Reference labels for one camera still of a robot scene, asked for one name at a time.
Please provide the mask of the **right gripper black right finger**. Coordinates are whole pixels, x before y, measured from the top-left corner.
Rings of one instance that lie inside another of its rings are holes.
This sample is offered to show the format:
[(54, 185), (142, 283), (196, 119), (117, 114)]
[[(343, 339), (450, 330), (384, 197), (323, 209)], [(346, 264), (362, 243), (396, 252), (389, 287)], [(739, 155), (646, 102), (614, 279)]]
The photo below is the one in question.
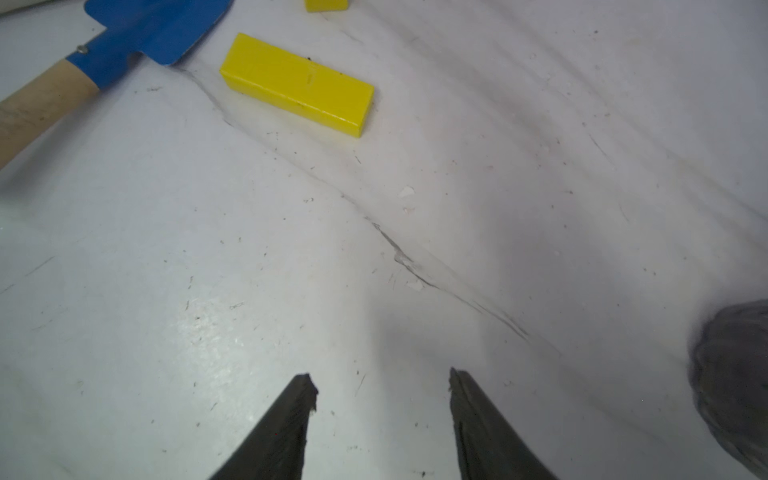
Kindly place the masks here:
[(463, 479), (556, 479), (469, 372), (451, 369), (449, 383), (458, 464)]

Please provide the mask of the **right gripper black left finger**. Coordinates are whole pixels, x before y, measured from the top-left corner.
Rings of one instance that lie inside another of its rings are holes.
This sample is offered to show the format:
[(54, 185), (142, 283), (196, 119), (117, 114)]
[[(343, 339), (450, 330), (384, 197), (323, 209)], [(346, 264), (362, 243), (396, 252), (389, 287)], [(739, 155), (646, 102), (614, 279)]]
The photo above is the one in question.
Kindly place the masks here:
[(294, 376), (211, 479), (300, 480), (317, 395), (309, 374)]

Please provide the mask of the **yellow block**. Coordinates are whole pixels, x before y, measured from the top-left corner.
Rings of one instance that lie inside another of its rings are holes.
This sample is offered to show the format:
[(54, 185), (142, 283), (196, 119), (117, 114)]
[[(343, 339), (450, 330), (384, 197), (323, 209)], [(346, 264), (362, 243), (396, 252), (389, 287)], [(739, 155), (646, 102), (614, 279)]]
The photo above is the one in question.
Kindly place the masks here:
[(236, 92), (355, 138), (375, 93), (369, 83), (243, 33), (220, 74)]
[(345, 11), (349, 8), (349, 0), (305, 0), (305, 9), (310, 13)]

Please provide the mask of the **yellow block top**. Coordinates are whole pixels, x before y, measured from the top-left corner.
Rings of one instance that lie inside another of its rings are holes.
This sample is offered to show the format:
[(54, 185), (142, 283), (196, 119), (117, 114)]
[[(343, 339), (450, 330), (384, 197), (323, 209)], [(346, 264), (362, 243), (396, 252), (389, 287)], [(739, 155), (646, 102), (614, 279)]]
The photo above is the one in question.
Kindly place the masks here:
[(349, 0), (305, 0), (305, 9), (310, 13), (345, 11), (349, 8)]

